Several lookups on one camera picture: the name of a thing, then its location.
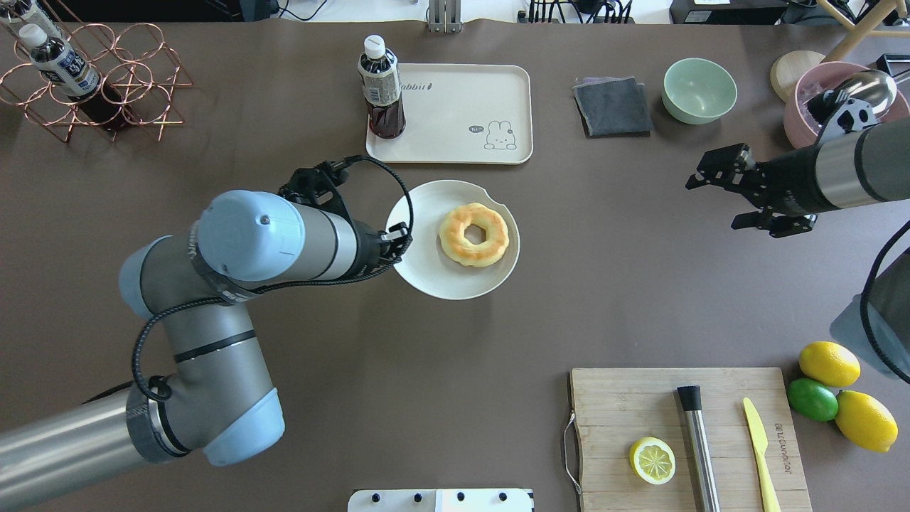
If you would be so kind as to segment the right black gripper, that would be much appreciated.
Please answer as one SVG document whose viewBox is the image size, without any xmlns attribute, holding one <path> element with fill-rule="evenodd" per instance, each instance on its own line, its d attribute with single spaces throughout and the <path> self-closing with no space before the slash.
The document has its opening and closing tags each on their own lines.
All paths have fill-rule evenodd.
<svg viewBox="0 0 910 512">
<path fill-rule="evenodd" d="M 732 220 L 734 230 L 765 230 L 773 238 L 809 233 L 815 227 L 816 213 L 825 211 L 825 197 L 816 178 L 819 151 L 819 146 L 806 146 L 772 160 L 755 162 L 747 144 L 709 150 L 685 188 L 711 184 L 726 191 L 740 191 L 755 207 L 770 206 L 775 213 L 787 215 L 764 210 L 742 213 Z"/>
</svg>

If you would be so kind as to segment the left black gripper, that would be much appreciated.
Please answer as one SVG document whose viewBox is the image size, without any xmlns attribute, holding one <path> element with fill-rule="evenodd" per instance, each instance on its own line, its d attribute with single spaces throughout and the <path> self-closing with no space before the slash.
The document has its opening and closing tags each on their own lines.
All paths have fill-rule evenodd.
<svg viewBox="0 0 910 512">
<path fill-rule="evenodd" d="M 355 270 L 387 269 L 400 262 L 412 243 L 414 208 L 409 189 L 405 182 L 389 165 L 380 160 L 371 164 L 383 169 L 399 184 L 407 204 L 406 223 L 398 223 L 389 230 L 374 230 L 365 223 L 352 218 L 338 187 L 344 184 L 350 172 L 348 168 L 358 160 L 326 160 L 312 168 L 297 169 L 277 194 L 290 202 L 316 208 L 323 213 L 332 213 L 344 219 L 352 227 L 355 238 Z"/>
</svg>

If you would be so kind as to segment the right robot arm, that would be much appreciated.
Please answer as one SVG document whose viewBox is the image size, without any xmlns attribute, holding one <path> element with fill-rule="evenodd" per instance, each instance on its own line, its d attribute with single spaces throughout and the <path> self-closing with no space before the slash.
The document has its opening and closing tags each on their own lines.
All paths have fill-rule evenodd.
<svg viewBox="0 0 910 512">
<path fill-rule="evenodd" d="M 823 136 L 813 145 L 755 162 L 746 144 L 710 150 L 686 188 L 713 185 L 748 200 L 750 213 L 732 229 L 758 229 L 773 238 L 809 233 L 817 215 L 906 200 L 908 120 Z M 908 234 L 903 225 L 875 256 L 860 294 L 835 319 L 833 334 L 878 372 L 908 380 L 908 252 L 888 254 Z"/>
</svg>

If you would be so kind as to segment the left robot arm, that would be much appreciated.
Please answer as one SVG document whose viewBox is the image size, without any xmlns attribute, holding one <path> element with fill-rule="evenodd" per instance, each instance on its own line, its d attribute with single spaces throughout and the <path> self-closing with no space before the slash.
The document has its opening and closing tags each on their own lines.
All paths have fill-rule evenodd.
<svg viewBox="0 0 910 512">
<path fill-rule="evenodd" d="M 277 193 L 234 189 L 182 236 L 122 265 L 123 300 L 145 325 L 132 378 L 77 408 L 2 435 L 2 509 L 20 510 L 199 449 L 213 466 L 272 447 L 285 432 L 279 393 L 247 302 L 287 287 L 365 281 L 396 265 L 414 214 L 387 230 L 352 218 L 338 187 L 349 156 L 298 169 Z"/>
</svg>

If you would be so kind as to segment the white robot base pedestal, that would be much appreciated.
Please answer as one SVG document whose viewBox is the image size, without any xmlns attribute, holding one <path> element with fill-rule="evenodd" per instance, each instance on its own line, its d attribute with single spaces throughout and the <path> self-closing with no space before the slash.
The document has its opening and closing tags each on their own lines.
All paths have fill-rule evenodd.
<svg viewBox="0 0 910 512">
<path fill-rule="evenodd" d="M 532 489 L 364 489 L 355 491 L 348 511 L 533 511 Z"/>
</svg>

